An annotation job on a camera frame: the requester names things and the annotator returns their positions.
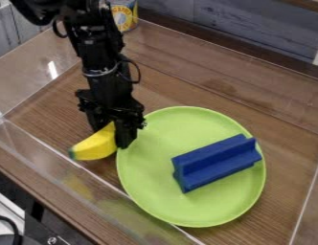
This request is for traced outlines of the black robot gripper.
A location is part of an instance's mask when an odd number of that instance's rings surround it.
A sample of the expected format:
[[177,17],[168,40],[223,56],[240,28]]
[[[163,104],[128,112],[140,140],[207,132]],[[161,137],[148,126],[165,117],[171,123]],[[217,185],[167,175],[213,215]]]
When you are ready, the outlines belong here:
[[86,114],[96,132],[112,121],[116,125],[116,144],[125,149],[137,138],[137,130],[144,125],[144,105],[133,97],[130,72],[84,73],[89,88],[78,89],[80,110]]

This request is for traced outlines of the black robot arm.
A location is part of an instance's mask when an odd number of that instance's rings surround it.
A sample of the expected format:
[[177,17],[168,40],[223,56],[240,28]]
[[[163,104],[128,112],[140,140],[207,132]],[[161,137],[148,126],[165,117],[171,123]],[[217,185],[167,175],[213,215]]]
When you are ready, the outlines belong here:
[[66,38],[82,62],[82,74],[89,87],[76,91],[78,108],[98,131],[116,126],[114,142],[126,148],[144,128],[142,103],[133,97],[130,75],[134,61],[124,54],[124,34],[120,32],[108,0],[10,0],[26,20],[38,26],[62,24],[55,30]]

